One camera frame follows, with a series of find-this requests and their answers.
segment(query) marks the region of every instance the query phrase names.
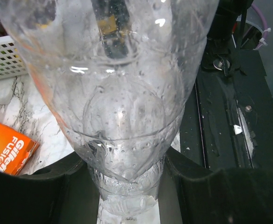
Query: transparent plastic bottle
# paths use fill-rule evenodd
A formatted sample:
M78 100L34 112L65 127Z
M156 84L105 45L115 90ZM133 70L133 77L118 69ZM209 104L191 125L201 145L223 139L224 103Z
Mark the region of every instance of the transparent plastic bottle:
M0 0L0 18L104 207L157 201L218 0Z

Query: marble surface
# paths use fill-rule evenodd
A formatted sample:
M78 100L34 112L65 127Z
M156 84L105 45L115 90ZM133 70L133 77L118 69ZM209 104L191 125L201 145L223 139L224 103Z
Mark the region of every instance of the marble surface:
M41 144L22 169L21 174L32 174L73 152L28 75L0 80L0 123L12 127ZM179 134L172 146L180 151ZM148 212L126 218L109 214L99 204L97 224L159 223L158 203Z

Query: white plastic basket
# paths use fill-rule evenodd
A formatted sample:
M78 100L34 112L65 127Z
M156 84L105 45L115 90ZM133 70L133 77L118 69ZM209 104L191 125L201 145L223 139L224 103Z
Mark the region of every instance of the white plastic basket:
M10 36L0 37L0 79L28 74Z

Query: purple cable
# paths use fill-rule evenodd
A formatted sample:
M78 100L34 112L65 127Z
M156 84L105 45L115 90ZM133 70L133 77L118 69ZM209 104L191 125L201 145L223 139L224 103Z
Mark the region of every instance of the purple cable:
M263 13L261 12L261 10L255 5L252 4L252 8L254 9L254 11L258 14L258 16L260 17L260 19L262 20L263 23L263 29L265 30L262 34L262 37L266 40L267 36L268 36L268 24L266 21L265 16L263 15ZM258 46L256 47L256 49L259 49L261 46L263 45L263 43L259 43Z

